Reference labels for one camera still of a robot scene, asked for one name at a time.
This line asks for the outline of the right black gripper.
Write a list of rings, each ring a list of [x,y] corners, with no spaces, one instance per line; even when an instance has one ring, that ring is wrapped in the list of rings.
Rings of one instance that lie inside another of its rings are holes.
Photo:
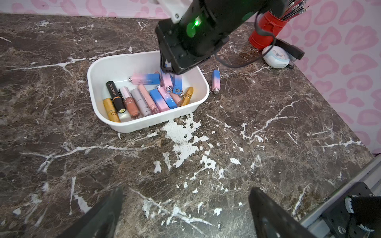
[[[223,3],[193,1],[178,23],[159,21],[155,33],[163,72],[183,74],[207,61],[229,41],[219,12]]]

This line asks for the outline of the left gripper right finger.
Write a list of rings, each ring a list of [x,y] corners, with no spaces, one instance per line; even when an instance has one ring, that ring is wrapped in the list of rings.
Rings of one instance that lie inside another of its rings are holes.
[[[258,187],[251,189],[249,205],[258,238],[314,237]]]

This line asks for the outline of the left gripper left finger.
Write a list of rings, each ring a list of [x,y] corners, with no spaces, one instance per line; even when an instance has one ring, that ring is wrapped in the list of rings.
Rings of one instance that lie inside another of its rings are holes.
[[[113,238],[123,205],[123,191],[115,188],[59,238]]]

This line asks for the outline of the gold glitter lipstick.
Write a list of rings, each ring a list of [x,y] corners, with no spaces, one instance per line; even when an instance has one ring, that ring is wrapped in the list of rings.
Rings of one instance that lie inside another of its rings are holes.
[[[180,104],[181,107],[183,107],[185,105],[188,105],[190,103],[190,100],[192,98],[193,92],[194,92],[193,87],[189,87],[187,89],[185,95],[183,96],[182,102]]]
[[[103,100],[103,105],[105,107],[108,119],[111,122],[120,123],[121,121],[118,116],[117,109],[113,104],[113,101],[110,98],[106,98]]]

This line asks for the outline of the pink kitty lip gloss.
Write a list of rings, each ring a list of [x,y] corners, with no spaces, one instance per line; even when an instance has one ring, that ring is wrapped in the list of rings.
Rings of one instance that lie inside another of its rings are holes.
[[[182,98],[175,94],[175,93],[170,93],[170,96],[172,97],[172,99],[175,101],[176,105],[179,107],[182,103]]]

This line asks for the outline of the pink lip gloss tube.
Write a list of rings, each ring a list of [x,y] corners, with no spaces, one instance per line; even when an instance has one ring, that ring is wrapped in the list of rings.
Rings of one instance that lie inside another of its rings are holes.
[[[151,98],[151,96],[150,96],[149,92],[147,91],[147,89],[145,88],[145,86],[139,85],[138,90],[140,91],[142,97],[146,101],[146,103],[147,103],[149,109],[151,110],[152,114],[160,113],[160,110],[157,108],[155,102]]]

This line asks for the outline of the white plastic storage box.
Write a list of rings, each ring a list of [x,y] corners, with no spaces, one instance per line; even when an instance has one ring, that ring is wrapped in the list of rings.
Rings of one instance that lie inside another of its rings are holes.
[[[135,54],[112,55],[93,62],[87,71],[87,82],[91,103],[95,115],[113,130],[130,133],[136,130],[154,126],[193,113],[209,96],[209,84],[199,67],[195,67],[182,75],[183,88],[193,87],[194,92],[190,103],[177,109],[148,117],[131,119],[127,112],[120,114],[120,122],[109,120],[103,100],[110,98],[106,82],[114,81],[117,88],[126,86],[129,90],[136,88],[129,82],[134,74],[147,74],[160,71],[160,52],[142,52]]]

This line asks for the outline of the silver lipstick tube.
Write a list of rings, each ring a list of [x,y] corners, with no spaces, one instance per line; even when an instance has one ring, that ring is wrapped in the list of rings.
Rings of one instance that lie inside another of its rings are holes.
[[[148,104],[146,103],[146,101],[144,100],[142,94],[140,93],[138,89],[133,89],[131,91],[131,95],[134,98],[136,105],[143,117],[152,115],[152,111],[150,110]]]

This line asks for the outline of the brown lip gloss silver cap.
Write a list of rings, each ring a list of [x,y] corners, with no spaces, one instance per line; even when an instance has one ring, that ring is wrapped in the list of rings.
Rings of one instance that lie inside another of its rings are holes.
[[[121,87],[119,89],[119,93],[121,94],[123,98],[124,105],[131,115],[131,119],[136,119],[140,116],[140,111],[135,103],[135,100],[133,99],[129,89],[127,87]]]

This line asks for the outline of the black lipstick gold band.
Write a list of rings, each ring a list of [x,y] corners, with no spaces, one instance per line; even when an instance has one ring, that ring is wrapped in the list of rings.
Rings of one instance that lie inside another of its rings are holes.
[[[115,85],[114,81],[108,81],[106,82],[106,87],[109,91],[109,94],[111,96],[111,99],[114,103],[115,108],[117,109],[118,113],[122,114],[126,111],[123,99],[118,91],[118,88]]]

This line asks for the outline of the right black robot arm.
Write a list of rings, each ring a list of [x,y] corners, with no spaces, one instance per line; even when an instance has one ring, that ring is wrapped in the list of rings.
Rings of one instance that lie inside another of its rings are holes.
[[[160,68],[183,74],[216,56],[230,34],[253,15],[282,16],[287,1],[159,1],[169,15],[156,26]]]

